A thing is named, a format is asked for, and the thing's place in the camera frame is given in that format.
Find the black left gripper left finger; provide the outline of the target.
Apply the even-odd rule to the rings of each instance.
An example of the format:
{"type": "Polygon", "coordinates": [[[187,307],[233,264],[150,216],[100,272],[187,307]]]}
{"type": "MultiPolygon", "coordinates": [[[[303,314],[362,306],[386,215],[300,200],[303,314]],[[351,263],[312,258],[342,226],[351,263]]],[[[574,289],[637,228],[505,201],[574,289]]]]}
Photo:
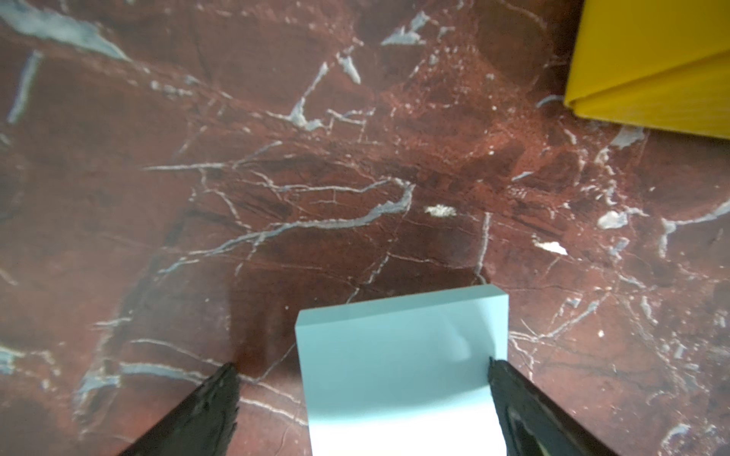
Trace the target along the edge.
{"type": "Polygon", "coordinates": [[[224,455],[236,430],[239,398],[238,371],[227,363],[121,455],[224,455]]]}

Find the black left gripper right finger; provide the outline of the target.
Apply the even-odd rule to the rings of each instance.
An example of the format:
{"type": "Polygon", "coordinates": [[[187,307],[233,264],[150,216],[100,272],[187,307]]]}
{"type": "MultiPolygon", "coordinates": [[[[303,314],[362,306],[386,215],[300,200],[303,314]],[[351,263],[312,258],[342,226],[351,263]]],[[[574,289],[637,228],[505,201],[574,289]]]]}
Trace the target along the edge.
{"type": "Polygon", "coordinates": [[[488,380],[510,456],[616,456],[506,360],[490,360],[488,380]]]}

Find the blue sticky note pad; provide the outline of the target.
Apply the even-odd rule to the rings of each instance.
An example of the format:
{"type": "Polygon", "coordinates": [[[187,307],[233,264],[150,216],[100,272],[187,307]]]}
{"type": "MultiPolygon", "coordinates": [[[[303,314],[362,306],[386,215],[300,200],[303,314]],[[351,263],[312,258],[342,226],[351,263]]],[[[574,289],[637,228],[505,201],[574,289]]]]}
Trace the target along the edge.
{"type": "Polygon", "coordinates": [[[316,455],[503,455],[488,380],[509,296],[479,285],[302,311],[296,323],[316,455]]]}

